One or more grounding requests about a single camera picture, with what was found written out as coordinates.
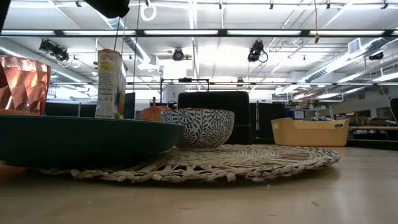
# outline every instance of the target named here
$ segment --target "ceiling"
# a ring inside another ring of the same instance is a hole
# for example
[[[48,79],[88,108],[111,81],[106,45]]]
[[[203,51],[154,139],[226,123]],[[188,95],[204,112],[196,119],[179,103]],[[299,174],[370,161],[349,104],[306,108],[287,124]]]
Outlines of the ceiling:
[[[156,16],[144,21],[139,14],[138,4],[145,1],[130,2],[128,15],[124,18],[128,29],[314,29],[317,21],[319,29],[396,29],[398,22],[398,0],[388,0],[389,7],[380,9],[383,1],[370,0],[331,0],[332,7],[326,9],[326,0],[318,0],[317,19],[315,6],[311,0],[274,0],[274,8],[269,9],[269,1],[222,0],[223,9],[219,9],[219,0],[151,1],[156,7]],[[151,9],[145,10],[149,17]],[[76,7],[71,0],[13,0],[7,15],[4,29],[109,29],[101,16],[91,7]],[[68,49],[70,55],[76,55],[81,62],[78,68],[68,69],[96,81],[93,65],[95,61],[94,38],[46,38]],[[198,77],[210,78],[215,82],[245,81],[283,82],[292,78],[293,72],[306,72],[321,66],[326,60],[345,51],[353,38],[322,38],[315,44],[314,39],[297,38],[261,38],[269,54],[267,63],[249,63],[249,48],[255,37],[196,37],[196,60]],[[39,56],[42,38],[23,37],[8,40],[29,49]],[[99,38],[99,49],[113,49],[115,38]],[[167,63],[176,47],[181,47],[187,55],[193,54],[191,37],[141,37],[138,44],[147,54],[158,55],[160,64]],[[121,39],[117,39],[116,50],[126,55],[124,61],[129,76],[154,77],[159,80],[159,72],[143,71],[136,68],[137,63],[129,58],[134,52]],[[395,45],[385,50],[385,58],[394,58]],[[192,61],[189,62],[187,75],[194,76]],[[55,69],[59,67],[54,61]],[[364,70],[363,59],[356,60],[335,72],[354,74]]]

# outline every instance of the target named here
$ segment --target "wall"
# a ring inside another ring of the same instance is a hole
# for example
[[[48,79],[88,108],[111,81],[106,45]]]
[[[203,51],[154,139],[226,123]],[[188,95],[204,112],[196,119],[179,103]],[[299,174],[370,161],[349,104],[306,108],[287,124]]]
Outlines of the wall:
[[[379,91],[367,91],[363,100],[359,100],[358,95],[355,95],[354,97],[347,98],[345,102],[333,105],[332,108],[335,114],[370,110],[371,117],[375,117],[377,116],[377,108],[388,107],[390,98],[398,98],[398,86],[390,86],[388,89],[389,94],[386,96],[381,95]],[[320,115],[322,116],[326,116],[327,114],[327,110],[320,111]]]

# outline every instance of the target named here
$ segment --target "cardboard box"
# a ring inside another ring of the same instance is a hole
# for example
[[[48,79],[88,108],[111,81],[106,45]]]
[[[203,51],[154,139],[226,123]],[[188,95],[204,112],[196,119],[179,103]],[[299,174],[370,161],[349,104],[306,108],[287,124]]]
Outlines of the cardboard box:
[[[96,118],[124,117],[127,66],[119,52],[104,49],[98,51],[98,100]]]

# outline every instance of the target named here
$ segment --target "copper vase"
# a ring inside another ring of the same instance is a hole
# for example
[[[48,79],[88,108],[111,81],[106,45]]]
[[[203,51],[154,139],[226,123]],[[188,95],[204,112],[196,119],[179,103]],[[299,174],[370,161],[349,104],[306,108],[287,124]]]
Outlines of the copper vase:
[[[0,55],[0,114],[43,115],[51,71],[35,60]]]

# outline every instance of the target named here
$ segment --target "yellow plastic basket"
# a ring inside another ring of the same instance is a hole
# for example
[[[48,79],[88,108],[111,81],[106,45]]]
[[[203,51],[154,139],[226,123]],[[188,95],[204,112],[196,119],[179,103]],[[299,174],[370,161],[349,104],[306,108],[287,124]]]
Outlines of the yellow plastic basket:
[[[271,121],[275,143],[282,146],[342,147],[347,143],[349,119],[339,121]]]

